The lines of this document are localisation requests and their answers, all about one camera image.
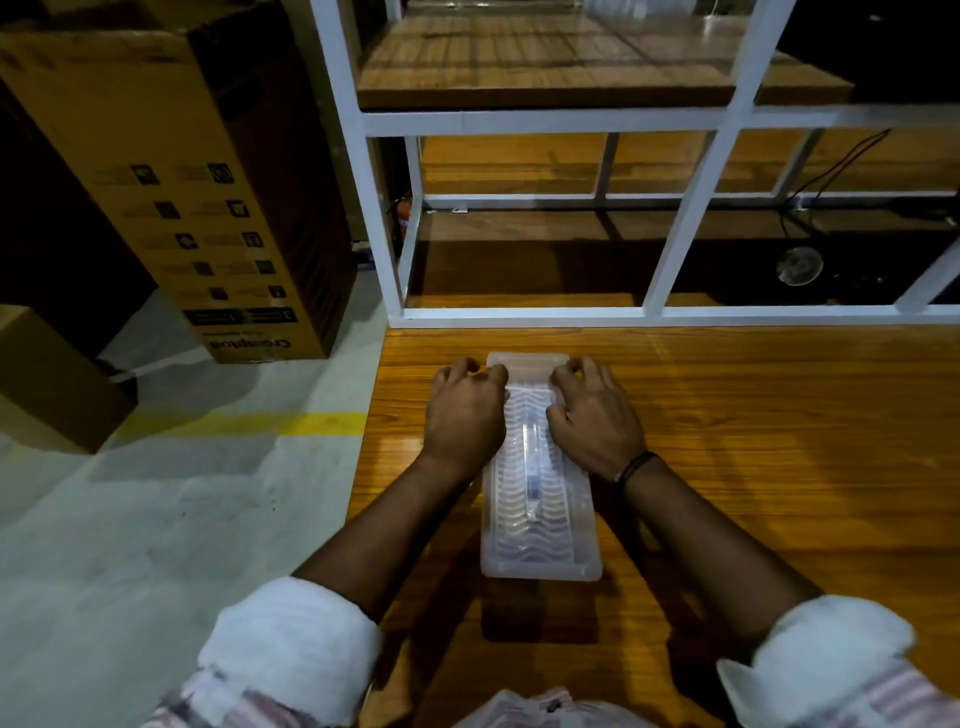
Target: wrist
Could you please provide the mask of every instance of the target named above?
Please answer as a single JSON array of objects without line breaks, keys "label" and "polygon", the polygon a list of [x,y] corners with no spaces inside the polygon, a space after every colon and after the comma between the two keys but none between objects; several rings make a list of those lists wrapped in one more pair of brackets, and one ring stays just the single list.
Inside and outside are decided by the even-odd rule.
[{"label": "wrist", "polygon": [[456,462],[456,458],[427,450],[420,451],[410,468],[416,470],[432,486],[445,492],[454,491],[461,485],[469,484],[471,480],[469,475],[464,475],[463,466]]},{"label": "wrist", "polygon": [[659,455],[654,455],[627,478],[623,494],[630,502],[640,504],[650,495],[657,482],[663,481],[665,476],[672,473],[670,466]]}]

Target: transparent plastic container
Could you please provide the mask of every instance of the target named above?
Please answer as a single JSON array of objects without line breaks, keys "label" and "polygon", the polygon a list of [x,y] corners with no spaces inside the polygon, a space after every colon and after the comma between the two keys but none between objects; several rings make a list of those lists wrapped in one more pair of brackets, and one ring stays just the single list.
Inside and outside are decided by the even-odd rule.
[{"label": "transparent plastic container", "polygon": [[587,473],[550,437],[564,402],[550,374],[566,354],[491,353],[510,373],[507,438],[484,471],[480,568],[487,576],[596,581],[603,573]]}]

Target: wood grain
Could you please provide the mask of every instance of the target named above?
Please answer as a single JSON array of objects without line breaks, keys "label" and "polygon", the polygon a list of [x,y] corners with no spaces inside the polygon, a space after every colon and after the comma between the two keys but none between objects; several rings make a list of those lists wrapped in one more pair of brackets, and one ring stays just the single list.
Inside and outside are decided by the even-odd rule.
[{"label": "wood grain", "polygon": [[[648,18],[614,28],[581,14],[413,15],[371,50],[363,109],[725,106],[745,16]],[[851,85],[777,53],[764,104],[842,103]]]},{"label": "wood grain", "polygon": [[[826,172],[876,130],[824,133],[797,185]],[[718,192],[769,192],[802,132],[747,130],[737,139]],[[703,149],[701,132],[625,133],[613,161],[610,192],[673,192],[689,184]],[[429,137],[423,144],[428,194],[587,194],[602,134]],[[856,161],[833,191],[924,191],[960,187],[960,130],[897,129]]]},{"label": "wood grain", "polygon": [[[407,304],[413,307],[640,305],[676,212],[434,212],[420,220]],[[798,240],[805,233],[786,223]],[[699,240],[781,240],[776,212],[710,210]],[[670,305],[713,305],[705,293],[733,258],[699,244]]]},{"label": "wood grain", "polygon": [[[419,451],[434,372],[493,351],[608,363],[651,448],[826,590],[912,621],[917,665],[960,692],[955,328],[389,331],[351,516]],[[598,519],[596,584],[492,582],[479,572],[480,508],[468,491],[385,618],[363,728],[449,728],[500,689],[558,685],[660,726],[719,725],[671,679],[668,637],[686,661],[704,656],[692,646],[697,605],[669,564],[652,560],[644,580]]]}]

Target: gray floor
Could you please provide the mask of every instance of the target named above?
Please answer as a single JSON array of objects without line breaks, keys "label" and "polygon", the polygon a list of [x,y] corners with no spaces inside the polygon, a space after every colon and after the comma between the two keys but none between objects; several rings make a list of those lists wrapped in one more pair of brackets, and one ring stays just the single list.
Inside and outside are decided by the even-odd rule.
[{"label": "gray floor", "polygon": [[[175,425],[365,413],[385,328],[364,273],[330,360],[217,365],[155,294],[104,358]],[[361,440],[122,432],[92,457],[0,437],[0,725],[136,725],[224,606],[340,527]]]}]

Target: white metal frame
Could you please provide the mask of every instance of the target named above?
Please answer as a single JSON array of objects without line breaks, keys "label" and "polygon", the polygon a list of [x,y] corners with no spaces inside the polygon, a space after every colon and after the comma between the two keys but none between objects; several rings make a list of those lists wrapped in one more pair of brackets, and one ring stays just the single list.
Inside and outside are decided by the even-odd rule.
[{"label": "white metal frame", "polygon": [[[713,109],[542,109],[490,111],[360,110],[356,67],[348,50],[340,2],[311,0],[324,49],[330,84],[347,143],[350,167],[376,265],[390,325],[395,328],[486,327],[675,327],[781,326],[829,324],[960,324],[960,305],[932,301],[960,275],[960,240],[941,255],[892,305],[669,306],[690,244],[711,203],[731,206],[782,204],[802,172],[822,130],[831,127],[922,127],[960,124],[960,105],[837,105],[758,107],[754,104],[780,34],[796,0],[757,0],[734,64],[736,89],[730,103]],[[385,0],[391,22],[399,21],[399,0]],[[717,184],[733,145],[746,129],[809,129],[769,192],[718,194]],[[700,160],[683,195],[632,195],[609,191],[620,133],[709,132]],[[580,195],[424,195],[420,138],[431,135],[518,133],[606,133],[607,141],[591,193]],[[384,211],[389,202],[377,187],[370,140],[402,136],[410,166],[413,207],[400,260],[395,260]],[[802,201],[805,193],[798,196]],[[908,193],[949,196],[951,193]],[[836,203],[881,202],[903,193],[825,193]],[[406,305],[407,288],[424,206],[435,209],[512,207],[639,207],[679,205],[643,306],[416,308]]]}]

